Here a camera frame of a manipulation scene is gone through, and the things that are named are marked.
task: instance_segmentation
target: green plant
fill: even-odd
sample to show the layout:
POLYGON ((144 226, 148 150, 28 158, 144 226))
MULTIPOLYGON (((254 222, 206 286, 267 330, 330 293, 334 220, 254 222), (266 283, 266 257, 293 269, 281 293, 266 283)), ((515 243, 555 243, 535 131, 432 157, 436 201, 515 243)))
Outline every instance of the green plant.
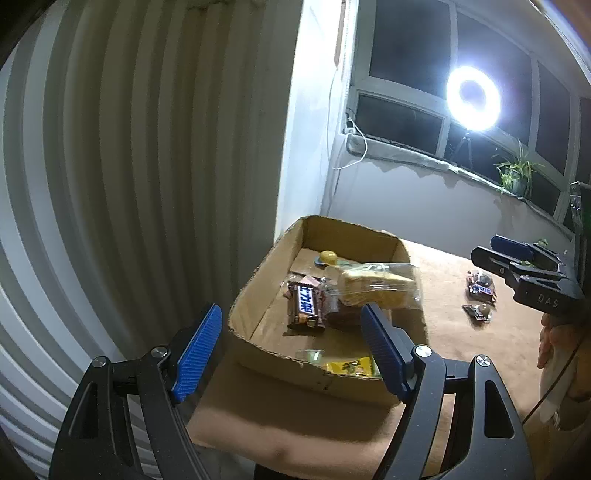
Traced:
POLYGON ((505 160, 504 162, 495 165, 496 169, 499 171, 503 188, 511 191, 516 181, 525 180, 526 187, 523 195, 526 198, 531 196, 531 176, 532 173, 536 171, 535 168, 538 167, 537 163, 529 161, 529 155, 527 149, 523 146, 521 141, 519 141, 519 153, 514 158, 509 159, 502 155, 492 156, 492 158, 500 157, 505 160))

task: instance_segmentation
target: brown tablecloth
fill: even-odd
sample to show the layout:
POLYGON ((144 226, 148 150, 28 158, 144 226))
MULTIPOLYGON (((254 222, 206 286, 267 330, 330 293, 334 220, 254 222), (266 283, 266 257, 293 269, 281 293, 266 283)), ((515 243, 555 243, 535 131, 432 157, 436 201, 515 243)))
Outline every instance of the brown tablecloth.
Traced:
MULTIPOLYGON (((541 314, 513 301, 495 279, 498 301, 490 324, 476 326, 461 305, 470 260, 405 241, 423 282, 423 309, 431 347, 470 361, 491 357, 523 416, 538 400, 536 368, 541 314)), ((388 409, 302 390, 233 362, 216 370, 187 429, 198 445, 250 458, 292 476, 367 480, 379 465, 404 406, 388 409)), ((453 411, 447 395, 425 474, 439 470, 453 411)))

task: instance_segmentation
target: window sill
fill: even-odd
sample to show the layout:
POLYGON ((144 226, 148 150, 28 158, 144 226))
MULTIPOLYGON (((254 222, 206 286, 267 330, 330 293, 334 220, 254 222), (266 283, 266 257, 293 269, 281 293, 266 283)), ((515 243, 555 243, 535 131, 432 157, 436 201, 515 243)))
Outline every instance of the window sill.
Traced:
MULTIPOLYGON (((363 152, 365 151, 365 143, 360 135, 348 135, 346 143, 347 152, 349 154, 355 155, 356 157, 361 157, 361 155, 363 155, 363 152)), ((570 240, 572 240, 574 237, 574 234, 569 229, 567 229, 564 225, 558 223, 547 212, 543 211, 526 198, 518 197, 517 195, 514 195, 513 193, 505 190, 503 187, 491 182, 490 180, 487 180, 484 177, 481 177, 480 175, 477 175, 476 173, 465 170, 461 167, 451 165, 447 161, 439 160, 437 158, 430 157, 428 155, 419 153, 414 150, 409 150, 408 148, 387 144, 384 142, 380 142, 378 140, 373 140, 371 138, 367 139, 367 143, 368 151, 366 158, 372 158, 374 160, 382 161, 391 161, 396 163, 404 163, 409 165, 417 165, 435 171, 450 171, 452 173, 459 175, 460 177, 463 177, 464 179, 478 182, 479 184, 484 185, 491 190, 495 190, 502 195, 507 195, 509 197, 513 197, 519 200, 520 202, 524 202, 534 213, 541 216, 545 220, 551 222, 570 240)))

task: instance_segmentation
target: blue gripper pad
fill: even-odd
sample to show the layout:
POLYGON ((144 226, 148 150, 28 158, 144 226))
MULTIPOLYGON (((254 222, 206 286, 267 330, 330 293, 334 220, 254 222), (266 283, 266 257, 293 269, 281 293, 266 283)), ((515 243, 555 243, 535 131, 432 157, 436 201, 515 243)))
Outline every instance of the blue gripper pad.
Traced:
POLYGON ((178 402, 197 388, 221 331, 222 309, 213 305, 178 360, 177 379, 172 389, 178 402))
POLYGON ((388 391, 401 402, 408 402, 416 381, 413 341, 404 330, 390 324, 376 303, 361 309, 361 332, 388 391))
POLYGON ((534 251, 528 244, 522 244, 504 236, 495 235, 491 238, 491 248, 495 252, 508 255, 517 260, 527 260, 528 262, 534 260, 534 251))

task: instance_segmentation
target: human hand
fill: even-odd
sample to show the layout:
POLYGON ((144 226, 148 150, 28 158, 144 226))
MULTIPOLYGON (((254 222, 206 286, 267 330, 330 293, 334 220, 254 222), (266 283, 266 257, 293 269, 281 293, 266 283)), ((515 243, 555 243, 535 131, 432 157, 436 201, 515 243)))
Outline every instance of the human hand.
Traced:
MULTIPOLYGON (((571 354, 584 335, 581 327, 574 325, 550 326, 551 316, 542 315, 542 331, 540 332, 540 349, 538 351, 538 368, 544 368, 554 355, 554 348, 563 349, 571 354)), ((589 335, 581 344, 576 354, 577 369, 573 382, 570 384, 568 396, 572 399, 587 400, 591 398, 591 339, 589 335)))

